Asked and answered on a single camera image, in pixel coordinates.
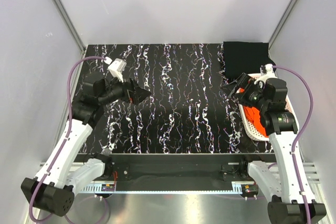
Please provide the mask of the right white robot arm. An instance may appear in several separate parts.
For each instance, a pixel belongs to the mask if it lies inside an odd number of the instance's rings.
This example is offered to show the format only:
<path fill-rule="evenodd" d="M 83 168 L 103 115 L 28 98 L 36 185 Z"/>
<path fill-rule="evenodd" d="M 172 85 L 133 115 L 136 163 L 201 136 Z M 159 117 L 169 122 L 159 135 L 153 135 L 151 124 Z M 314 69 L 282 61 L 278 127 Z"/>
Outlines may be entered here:
<path fill-rule="evenodd" d="M 259 186 L 268 201 L 271 223 L 318 223 L 327 210 L 316 201 L 305 175 L 296 141 L 299 128 L 294 114 L 286 108 L 286 82 L 272 73 L 258 79 L 242 73 L 230 86 L 229 95 L 239 104 L 259 111 L 279 174 L 276 179 L 265 162 L 252 161 L 238 167 L 239 176 L 253 179 Z"/>

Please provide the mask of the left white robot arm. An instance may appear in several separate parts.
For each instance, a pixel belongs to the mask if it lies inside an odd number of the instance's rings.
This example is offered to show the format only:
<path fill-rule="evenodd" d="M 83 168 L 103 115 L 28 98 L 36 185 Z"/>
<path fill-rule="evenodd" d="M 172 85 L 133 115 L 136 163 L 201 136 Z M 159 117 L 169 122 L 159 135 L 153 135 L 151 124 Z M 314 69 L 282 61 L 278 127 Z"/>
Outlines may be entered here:
<path fill-rule="evenodd" d="M 63 217 L 75 196 L 92 180 L 109 179 L 113 175 L 112 158 L 99 153 L 92 154 L 75 172 L 69 171 L 83 143 L 103 116 L 105 105 L 117 100 L 138 105 L 150 95 L 150 91 L 133 79 L 107 80 L 99 73 L 86 75 L 82 90 L 71 104 L 65 131 L 52 154 L 34 178 L 24 178 L 21 183 L 29 207 Z"/>

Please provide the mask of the black t shirt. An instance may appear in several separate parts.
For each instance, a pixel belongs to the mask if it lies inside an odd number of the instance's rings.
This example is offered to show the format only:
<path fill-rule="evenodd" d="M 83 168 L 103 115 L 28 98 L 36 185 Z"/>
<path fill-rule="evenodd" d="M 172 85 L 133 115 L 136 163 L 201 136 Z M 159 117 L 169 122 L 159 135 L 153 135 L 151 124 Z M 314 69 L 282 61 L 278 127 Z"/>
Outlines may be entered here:
<path fill-rule="evenodd" d="M 260 67 L 272 64 L 269 58 L 268 43 L 225 41 L 223 43 L 223 58 L 225 77 L 228 80 L 237 79 L 242 73 L 260 73 Z"/>

